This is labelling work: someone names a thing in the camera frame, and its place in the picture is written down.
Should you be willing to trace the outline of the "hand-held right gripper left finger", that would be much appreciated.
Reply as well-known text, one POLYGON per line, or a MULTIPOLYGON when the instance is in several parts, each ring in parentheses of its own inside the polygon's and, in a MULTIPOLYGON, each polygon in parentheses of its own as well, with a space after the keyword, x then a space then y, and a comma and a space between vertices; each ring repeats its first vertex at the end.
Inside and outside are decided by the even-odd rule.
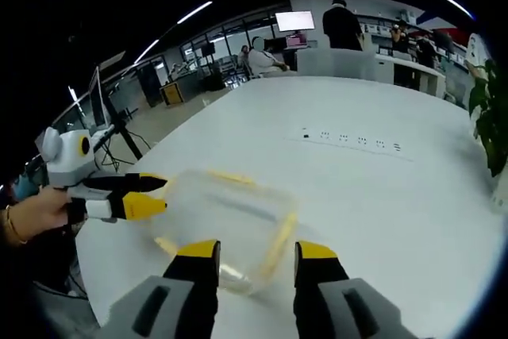
POLYGON ((162 276, 115 302, 98 338, 210 338, 218 310, 221 243, 183 246, 162 276))

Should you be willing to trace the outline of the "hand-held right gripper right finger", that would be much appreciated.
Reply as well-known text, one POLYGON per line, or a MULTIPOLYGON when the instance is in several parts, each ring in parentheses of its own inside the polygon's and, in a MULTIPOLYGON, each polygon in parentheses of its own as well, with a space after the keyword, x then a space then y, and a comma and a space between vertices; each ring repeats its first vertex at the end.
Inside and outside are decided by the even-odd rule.
POLYGON ((348 277, 337 254, 310 241, 294 246, 293 311, 301 338, 414 338, 400 309, 361 278, 348 277))

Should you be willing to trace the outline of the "person's left hand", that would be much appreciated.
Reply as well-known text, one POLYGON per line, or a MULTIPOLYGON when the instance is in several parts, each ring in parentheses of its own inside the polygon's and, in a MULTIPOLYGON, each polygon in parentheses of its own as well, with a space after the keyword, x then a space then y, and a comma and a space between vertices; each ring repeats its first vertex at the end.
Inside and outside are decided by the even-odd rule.
POLYGON ((69 202, 66 191, 41 188, 37 195, 10 208, 10 221, 19 238, 29 241, 40 233, 66 225, 69 202))

